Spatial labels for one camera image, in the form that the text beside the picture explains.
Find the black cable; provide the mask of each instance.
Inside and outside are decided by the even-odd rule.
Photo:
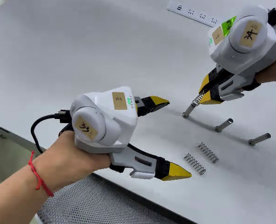
[[[31,126],[31,129],[30,129],[30,132],[31,132],[31,135],[32,137],[34,138],[34,142],[35,142],[35,145],[37,147],[37,149],[39,150],[39,152],[42,154],[43,151],[40,147],[40,144],[39,144],[39,141],[37,140],[36,138],[36,135],[35,135],[35,127],[42,121],[44,120],[47,120],[47,119],[56,119],[58,118],[58,114],[50,114],[50,115],[46,115],[46,116],[43,116],[41,118],[38,118]]]

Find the metal spring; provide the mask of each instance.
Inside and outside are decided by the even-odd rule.
[[[198,149],[204,153],[204,155],[212,161],[212,163],[216,163],[219,158],[206,146],[204,142],[198,145]]]
[[[193,166],[193,168],[200,174],[203,175],[205,173],[205,169],[204,167],[198,163],[197,160],[195,160],[195,158],[191,155],[191,154],[187,154],[184,159],[191,165]]]
[[[192,105],[193,107],[199,106],[200,101],[202,100],[202,98],[203,98],[204,94],[206,94],[206,92],[207,92],[206,90],[201,91],[201,92],[198,94],[198,96],[192,101],[191,105]]]

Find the power strip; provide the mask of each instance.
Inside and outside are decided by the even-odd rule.
[[[184,17],[187,17],[189,19],[201,22],[205,25],[208,25],[210,27],[214,27],[218,24],[219,20],[214,16],[209,16],[208,14],[197,11],[194,8],[184,6],[183,4],[176,3],[176,2],[169,2],[169,5],[167,6],[167,10],[183,15]]]

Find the white table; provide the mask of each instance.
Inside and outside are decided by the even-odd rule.
[[[109,169],[97,173],[198,223],[276,223],[276,83],[221,105],[201,105],[190,119],[181,113],[213,67],[209,27],[166,10],[169,0],[9,0],[0,7],[0,127],[33,142],[39,117],[68,109],[85,92],[122,85],[136,96],[158,95],[171,104],[139,119],[131,143],[193,174],[162,182],[131,179]],[[181,1],[227,19],[248,1]],[[252,4],[276,6],[276,1]],[[213,127],[234,124],[221,134]],[[40,124],[47,148],[62,128]],[[255,147],[247,139],[272,138]],[[211,164],[195,148],[204,141],[220,158]],[[197,175],[183,160],[190,152],[207,172]]]

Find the perforated metal grate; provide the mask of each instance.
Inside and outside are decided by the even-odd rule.
[[[56,192],[44,203],[38,216],[44,224],[175,223],[132,200],[121,189],[97,175],[90,175]]]

